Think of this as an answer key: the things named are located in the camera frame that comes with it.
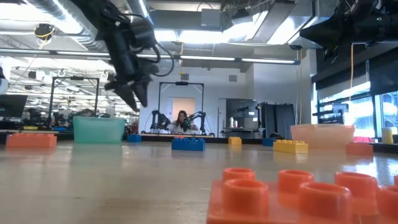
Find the monitor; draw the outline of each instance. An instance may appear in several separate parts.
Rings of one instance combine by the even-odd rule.
[[[21,118],[27,95],[0,95],[0,117]]]

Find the teal plastic bin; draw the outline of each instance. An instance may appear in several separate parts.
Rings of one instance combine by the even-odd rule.
[[[116,118],[73,118],[76,143],[121,143],[124,120]]]

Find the woman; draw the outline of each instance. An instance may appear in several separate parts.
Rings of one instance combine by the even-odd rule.
[[[171,124],[169,128],[172,134],[191,134],[191,129],[196,129],[196,126],[185,124],[185,118],[187,118],[187,112],[181,110],[178,112],[178,118]]]

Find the woman's hair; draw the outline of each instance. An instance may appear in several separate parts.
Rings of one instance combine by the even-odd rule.
[[[184,114],[184,117],[187,117],[187,112],[185,112],[184,110],[180,110],[180,112],[178,112],[176,124],[177,124],[177,126],[180,125],[184,131],[187,131],[188,128],[185,126],[184,122],[180,123],[180,114]]]

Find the pink plastic bin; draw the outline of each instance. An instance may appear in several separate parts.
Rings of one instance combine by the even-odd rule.
[[[310,149],[345,149],[354,141],[354,126],[343,124],[301,124],[291,126],[292,138]]]

